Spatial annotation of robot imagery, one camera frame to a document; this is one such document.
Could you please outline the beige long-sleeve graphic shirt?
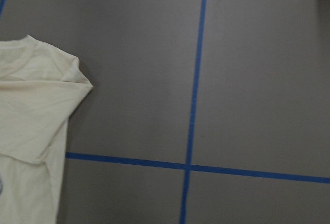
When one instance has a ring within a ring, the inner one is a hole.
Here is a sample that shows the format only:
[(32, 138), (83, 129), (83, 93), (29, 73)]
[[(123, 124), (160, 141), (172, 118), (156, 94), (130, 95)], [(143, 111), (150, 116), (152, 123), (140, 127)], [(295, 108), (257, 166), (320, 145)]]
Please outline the beige long-sleeve graphic shirt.
[(1, 42), (1, 223), (56, 223), (69, 118), (91, 90), (76, 56)]

